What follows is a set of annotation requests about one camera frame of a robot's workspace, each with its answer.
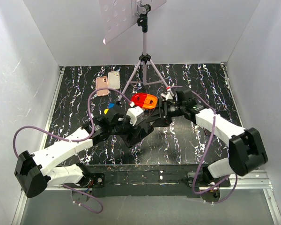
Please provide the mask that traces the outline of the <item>phone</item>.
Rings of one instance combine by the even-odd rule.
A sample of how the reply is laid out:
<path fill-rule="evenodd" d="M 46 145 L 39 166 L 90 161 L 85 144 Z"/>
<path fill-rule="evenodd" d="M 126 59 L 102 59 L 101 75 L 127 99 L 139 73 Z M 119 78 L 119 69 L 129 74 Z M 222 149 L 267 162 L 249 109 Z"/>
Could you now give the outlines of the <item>phone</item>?
<path fill-rule="evenodd" d="M 120 74 L 118 71 L 110 71 L 108 73 L 108 85 L 110 88 L 120 89 Z"/>
<path fill-rule="evenodd" d="M 108 78 L 106 76 L 101 76 L 96 78 L 96 94 L 99 97 L 107 96 L 109 94 L 109 90 L 106 89 L 108 87 Z"/>

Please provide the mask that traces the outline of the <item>black phone case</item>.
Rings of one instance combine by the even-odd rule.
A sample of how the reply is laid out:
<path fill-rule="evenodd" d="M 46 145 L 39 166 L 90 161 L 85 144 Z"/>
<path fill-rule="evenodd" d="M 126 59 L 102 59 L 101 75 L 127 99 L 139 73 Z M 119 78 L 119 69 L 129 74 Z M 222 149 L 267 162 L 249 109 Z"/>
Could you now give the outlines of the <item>black phone case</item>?
<path fill-rule="evenodd" d="M 128 148 L 131 148 L 138 143 L 140 143 L 145 137 L 151 134 L 154 131 L 154 128 L 148 124 L 145 125 L 145 128 L 138 125 L 137 127 L 133 127 L 125 132 L 123 135 L 120 135 L 121 139 L 124 141 L 125 145 Z"/>

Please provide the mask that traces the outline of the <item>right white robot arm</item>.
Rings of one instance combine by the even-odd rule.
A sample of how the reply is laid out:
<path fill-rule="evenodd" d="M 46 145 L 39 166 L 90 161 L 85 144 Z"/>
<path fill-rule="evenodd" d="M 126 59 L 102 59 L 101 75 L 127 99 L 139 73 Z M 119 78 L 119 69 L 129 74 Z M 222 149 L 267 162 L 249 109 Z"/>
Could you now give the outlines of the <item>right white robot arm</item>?
<path fill-rule="evenodd" d="M 190 90 L 178 90 L 173 96 L 170 91 L 161 94 L 159 106 L 163 107 L 161 118 L 184 116 L 195 125 L 208 130 L 211 135 L 221 139 L 228 147 L 228 157 L 217 160 L 199 170 L 200 178 L 207 186 L 215 185 L 221 177 L 231 174 L 245 176 L 268 162 L 266 150 L 259 131 L 237 126 L 207 104 L 197 103 Z"/>

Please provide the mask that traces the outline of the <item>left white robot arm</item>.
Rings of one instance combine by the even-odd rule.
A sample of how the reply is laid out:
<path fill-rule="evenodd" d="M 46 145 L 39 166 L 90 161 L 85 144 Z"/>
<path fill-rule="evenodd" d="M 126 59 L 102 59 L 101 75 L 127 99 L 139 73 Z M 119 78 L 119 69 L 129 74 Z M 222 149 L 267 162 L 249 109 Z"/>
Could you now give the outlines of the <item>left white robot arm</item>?
<path fill-rule="evenodd" d="M 42 193 L 48 186 L 73 183 L 87 187 L 93 176 L 83 165 L 60 167 L 59 164 L 79 152 L 105 141 L 111 135 L 131 135 L 143 119 L 140 107 L 130 108 L 125 115 L 109 109 L 96 118 L 96 125 L 77 129 L 68 136 L 68 141 L 53 145 L 30 154 L 24 151 L 18 157 L 15 177 L 28 198 Z"/>

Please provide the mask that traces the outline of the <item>yellow blue toy block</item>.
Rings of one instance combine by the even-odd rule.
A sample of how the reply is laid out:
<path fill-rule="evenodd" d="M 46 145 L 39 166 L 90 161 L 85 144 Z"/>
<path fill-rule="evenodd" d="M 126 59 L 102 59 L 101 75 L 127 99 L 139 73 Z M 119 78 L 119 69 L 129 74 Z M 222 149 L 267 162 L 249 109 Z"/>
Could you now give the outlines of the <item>yellow blue toy block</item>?
<path fill-rule="evenodd" d="M 107 112 L 109 111 L 109 109 L 113 108 L 115 106 L 114 103 L 109 103 L 107 108 L 104 110 L 104 114 L 107 114 Z"/>

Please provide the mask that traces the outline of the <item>lilac tripod stand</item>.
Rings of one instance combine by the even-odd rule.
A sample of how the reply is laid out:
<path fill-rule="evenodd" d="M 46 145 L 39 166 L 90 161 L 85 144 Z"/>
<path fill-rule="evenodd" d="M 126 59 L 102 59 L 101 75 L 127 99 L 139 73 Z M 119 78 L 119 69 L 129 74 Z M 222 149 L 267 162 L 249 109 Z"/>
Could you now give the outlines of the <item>lilac tripod stand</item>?
<path fill-rule="evenodd" d="M 164 5 L 165 0 L 100 0 L 99 6 L 102 19 L 104 20 L 105 37 L 103 43 L 107 44 L 126 30 L 137 24 L 142 28 L 142 54 L 134 67 L 126 85 L 124 86 L 118 102 L 121 101 L 130 84 L 136 83 L 133 78 L 140 66 L 142 66 L 142 81 L 144 86 L 163 83 L 167 88 L 169 85 L 153 63 L 148 54 L 148 14 Z M 147 65 L 151 65 L 160 80 L 156 82 L 147 82 Z"/>

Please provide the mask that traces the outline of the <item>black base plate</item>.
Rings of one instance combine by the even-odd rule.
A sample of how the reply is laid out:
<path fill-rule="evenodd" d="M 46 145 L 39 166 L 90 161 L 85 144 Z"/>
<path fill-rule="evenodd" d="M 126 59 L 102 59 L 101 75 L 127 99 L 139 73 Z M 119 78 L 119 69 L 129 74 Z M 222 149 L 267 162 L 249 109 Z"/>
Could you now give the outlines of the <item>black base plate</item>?
<path fill-rule="evenodd" d="M 116 196 L 186 196 L 192 193 L 196 164 L 168 165 L 84 165 L 77 163 L 92 182 L 95 197 Z"/>

